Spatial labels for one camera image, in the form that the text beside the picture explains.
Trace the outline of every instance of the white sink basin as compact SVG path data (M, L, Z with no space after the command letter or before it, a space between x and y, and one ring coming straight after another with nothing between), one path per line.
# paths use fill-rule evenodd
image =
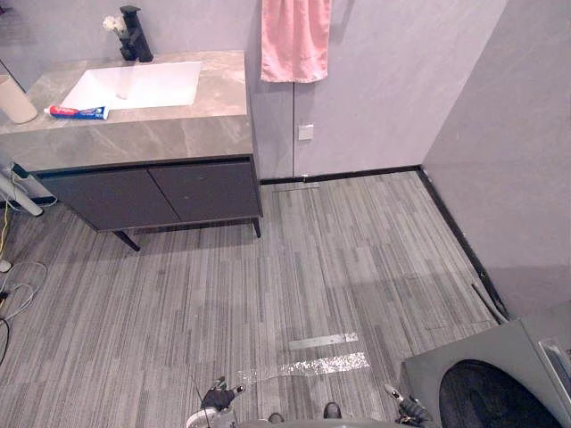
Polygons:
M63 107L140 109L194 102L201 62L136 64L87 70L63 100Z

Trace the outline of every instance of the washing machine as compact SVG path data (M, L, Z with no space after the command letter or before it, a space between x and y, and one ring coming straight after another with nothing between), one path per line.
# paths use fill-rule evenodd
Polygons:
M443 428L571 428L571 301L405 361Z

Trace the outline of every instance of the gray wall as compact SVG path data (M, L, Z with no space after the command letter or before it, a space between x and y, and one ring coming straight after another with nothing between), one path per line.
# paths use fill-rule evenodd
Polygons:
M132 3L156 53L246 51L260 176L290 177L420 163L506 1L335 0L330 76L295 85L295 98L293 85L259 79L261 0ZM118 57L101 23L125 3L4 0L0 58L30 86L51 62ZM294 144L305 121L315 139Z
M329 77L295 85L295 175L417 165L507 0L334 0Z
M424 162L516 315L571 299L570 19L510 0Z

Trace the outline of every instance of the marble countertop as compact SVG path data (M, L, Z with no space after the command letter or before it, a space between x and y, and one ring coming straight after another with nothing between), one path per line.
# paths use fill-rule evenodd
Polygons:
M16 124L6 119L0 123L0 135L55 128L74 128L93 125L135 122L141 120L204 118L246 114L243 51L211 51L167 53L155 55L151 64L164 62L202 61L196 98L192 105L150 107L110 111L107 120L54 119L43 113L50 105L60 105L78 83L85 70L106 67L131 67L133 62L118 60L90 60L62 62L53 65L27 92L37 108L35 119Z
M30 122L0 123L0 151L28 171L252 153L244 52L167 53L163 62L203 62L192 105L110 111L107 120L54 119L85 70L131 66L92 60L55 64L27 92L39 114Z

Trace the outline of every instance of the black baseboard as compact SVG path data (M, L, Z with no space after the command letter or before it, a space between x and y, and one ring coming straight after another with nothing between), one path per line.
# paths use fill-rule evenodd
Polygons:
M425 188L428 191L428 194L430 194L430 197L432 198L434 203L436 204L436 207L438 207L438 210L444 217L446 224L454 233L454 236L456 236L456 239L458 240L460 246L462 247L462 250L464 250L464 252L468 256L468 259L470 260L470 263L472 263L474 270L477 272L478 276L480 277L480 281L482 281L485 290L492 298L493 305L496 307L497 310L500 311L500 313L505 318L512 319L509 316L509 312L506 309L505 305L501 301L500 295L496 291L496 288L493 285L492 280L485 271L484 265L482 264L480 259L476 256L474 250L472 250L472 247L470 247L470 244L468 243L466 236L464 236L462 230L458 226L458 223L456 223L456 220L454 220L454 217L448 211L446 204L444 203L443 199L440 197L440 194L438 194L438 192L436 191L436 188L433 186L432 181L430 181L430 178L422 168L418 169L418 176L420 177L422 183L425 185Z
M50 203L54 203L55 202L55 198L53 196L44 196L41 198L31 198L31 200L36 204L36 205L48 205ZM10 201L10 204L18 209L21 208L20 204L17 203L16 201ZM0 208L6 208L6 201L1 201L0 202Z
M420 165L409 165L406 167L365 169L363 171L336 172L334 174L321 174L308 177L285 177L285 178L265 178L260 180L261 185L278 185L282 183L315 183L318 181L341 180L343 178L355 178L365 176L379 176L381 174L392 174L393 172L420 171Z

